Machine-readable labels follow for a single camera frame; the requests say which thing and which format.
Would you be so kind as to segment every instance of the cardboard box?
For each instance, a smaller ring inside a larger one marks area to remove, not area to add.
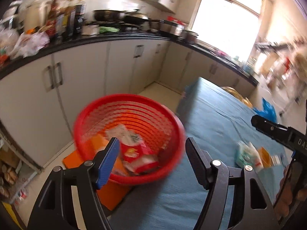
[[[17,168],[20,161],[19,157],[10,148],[5,148],[4,146],[0,149],[0,160],[14,169]]]

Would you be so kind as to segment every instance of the blue plastic bag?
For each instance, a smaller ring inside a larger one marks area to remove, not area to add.
[[[257,108],[253,108],[254,112],[256,112],[259,116],[262,116],[267,120],[277,123],[277,117],[274,107],[264,98],[262,98],[262,106],[263,106],[263,111],[259,111]]]

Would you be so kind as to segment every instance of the bottle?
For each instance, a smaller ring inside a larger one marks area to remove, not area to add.
[[[84,21],[84,13],[85,13],[86,3],[84,0],[79,0],[75,5],[76,15],[74,22],[74,34],[78,35],[82,31],[83,21]]]
[[[68,5],[65,9],[65,15],[63,19],[64,38],[70,38],[73,36],[75,14],[76,14],[76,8],[73,4],[73,0],[68,0]]]
[[[50,12],[47,16],[46,26],[49,27],[46,30],[47,35],[49,36],[50,40],[55,38],[56,35],[56,16],[58,11],[58,4],[57,0],[53,0],[50,6]]]

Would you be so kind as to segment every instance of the basket rim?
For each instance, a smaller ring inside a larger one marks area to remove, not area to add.
[[[75,124],[74,124],[74,141],[76,148],[78,152],[80,153],[82,159],[84,161],[93,159],[95,156],[94,151],[92,150],[92,153],[89,153],[88,151],[85,151],[82,148],[81,144],[81,136],[82,136],[82,123],[84,122],[84,119],[97,107],[110,103],[115,101],[131,101],[131,102],[137,102],[137,103],[143,103],[147,106],[150,106],[156,110],[158,110],[160,113],[162,113],[164,116],[166,116],[171,124],[174,127],[175,135],[178,136],[178,148],[175,150],[174,155],[171,157],[169,162],[165,164],[160,169],[146,174],[146,175],[140,175],[140,176],[132,176],[132,177],[125,177],[120,175],[112,174],[109,177],[110,181],[124,184],[124,185],[138,185],[143,183],[149,183],[153,182],[155,180],[161,179],[166,177],[176,166],[176,164],[180,161],[181,156],[184,151],[185,146],[185,130],[182,125],[182,122],[179,120],[179,118],[166,106],[149,99],[144,96],[140,95],[134,95],[134,94],[112,94],[107,95],[105,97],[101,97],[97,100],[94,100],[89,105],[87,105],[81,113],[78,115]]]

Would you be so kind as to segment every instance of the window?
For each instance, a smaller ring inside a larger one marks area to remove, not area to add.
[[[198,39],[246,61],[259,31],[262,0],[202,0],[192,31]]]

